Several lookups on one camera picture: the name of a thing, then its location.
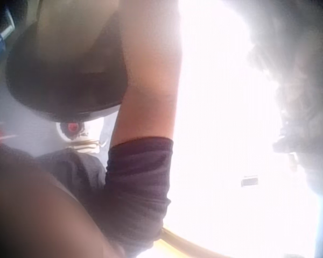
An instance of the sleeve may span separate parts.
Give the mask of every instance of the sleeve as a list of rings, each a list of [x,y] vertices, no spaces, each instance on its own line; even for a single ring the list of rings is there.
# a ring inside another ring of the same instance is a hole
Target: sleeve
[[[159,239],[170,200],[173,141],[143,138],[109,151],[106,184],[93,217],[104,235],[136,257]]]

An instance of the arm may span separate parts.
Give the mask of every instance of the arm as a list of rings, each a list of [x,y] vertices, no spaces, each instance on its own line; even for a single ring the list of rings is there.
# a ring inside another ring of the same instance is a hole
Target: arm
[[[172,139],[181,65],[178,1],[122,0],[120,15],[129,85],[111,145]]]
[[[111,141],[106,184],[98,199],[92,198],[92,210],[104,234],[131,258],[159,238],[170,203],[181,63],[177,1],[122,0],[121,32],[129,85]]]

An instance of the fabric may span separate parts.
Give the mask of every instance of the fabric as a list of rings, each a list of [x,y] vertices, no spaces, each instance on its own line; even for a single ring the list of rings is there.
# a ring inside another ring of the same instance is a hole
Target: fabric
[[[170,203],[172,146],[173,141],[167,138],[144,138],[114,146],[105,175],[96,157],[71,149],[34,159],[0,145],[0,169],[22,164],[50,171],[85,207],[103,234],[122,246],[127,257],[136,257],[152,247],[163,227]]]

